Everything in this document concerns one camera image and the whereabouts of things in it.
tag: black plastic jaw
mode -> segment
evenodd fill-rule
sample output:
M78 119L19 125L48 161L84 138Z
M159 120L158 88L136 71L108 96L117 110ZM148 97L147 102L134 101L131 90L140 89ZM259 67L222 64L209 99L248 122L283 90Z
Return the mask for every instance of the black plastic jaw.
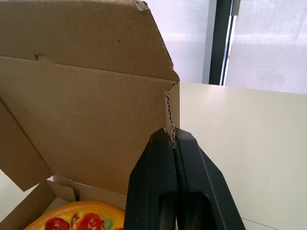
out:
M188 132L153 133L129 180L124 230L244 230L221 171Z

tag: pizza crust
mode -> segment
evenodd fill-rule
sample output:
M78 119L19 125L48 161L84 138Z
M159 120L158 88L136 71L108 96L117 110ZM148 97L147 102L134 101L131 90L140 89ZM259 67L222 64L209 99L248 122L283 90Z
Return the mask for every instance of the pizza crust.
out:
M70 218L70 216L72 217L75 213L90 212L98 215L102 214L104 217L112 219L114 224L123 226L125 213L119 208L101 201L78 201L58 207L42 215L24 230L38 230L44 226L49 219L54 217L67 216Z

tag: corrugated cardboard edge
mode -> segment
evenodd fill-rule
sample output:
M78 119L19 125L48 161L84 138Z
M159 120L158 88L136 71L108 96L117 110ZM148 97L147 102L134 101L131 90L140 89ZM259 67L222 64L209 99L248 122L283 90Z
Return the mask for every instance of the corrugated cardboard edge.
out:
M46 182L40 183L1 223L0 230L21 230L36 220L56 198Z
M166 111L166 129L167 133L171 137L173 148L176 148L175 127L180 126L180 96L179 96L179 82L174 83L164 93L165 95L165 111Z

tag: cardboard box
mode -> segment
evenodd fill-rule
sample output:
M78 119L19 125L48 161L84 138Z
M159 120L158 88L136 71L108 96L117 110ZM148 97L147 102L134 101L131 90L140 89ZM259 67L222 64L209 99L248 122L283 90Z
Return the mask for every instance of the cardboard box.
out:
M39 184L0 229L75 199L124 209L149 136L179 126L179 78L147 4L0 1L0 31L0 167L24 191Z

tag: cardboard flap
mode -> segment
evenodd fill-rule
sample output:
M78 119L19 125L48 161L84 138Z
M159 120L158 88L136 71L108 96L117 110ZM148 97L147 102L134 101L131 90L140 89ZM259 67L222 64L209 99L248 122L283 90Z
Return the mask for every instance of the cardboard flap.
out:
M165 127L173 84L0 57L0 95L52 173L121 194L150 135Z
M0 230L22 230L36 220L56 198L46 182L40 183L1 223Z
M177 81L141 1L0 1L0 56Z
M49 168L0 100L0 168L23 191L50 177Z

